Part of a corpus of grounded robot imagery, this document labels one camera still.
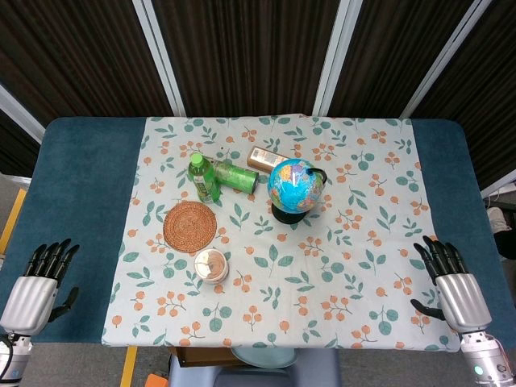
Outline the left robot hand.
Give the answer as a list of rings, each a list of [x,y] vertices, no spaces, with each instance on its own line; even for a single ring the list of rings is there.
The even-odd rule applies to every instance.
[[[1,317],[1,328],[9,334],[34,336],[48,323],[69,312],[77,300],[79,288],[74,286],[68,297],[55,305],[65,274],[80,249],[71,240],[40,245],[32,254],[23,275],[17,279]]]

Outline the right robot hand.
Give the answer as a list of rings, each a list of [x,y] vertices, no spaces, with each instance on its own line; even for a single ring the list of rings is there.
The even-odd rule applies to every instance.
[[[412,299],[410,304],[421,314],[442,320],[454,331],[468,334],[485,330],[492,322],[480,286],[464,260],[450,243],[441,243],[424,235],[424,245],[414,244],[422,257],[440,307],[432,308]]]

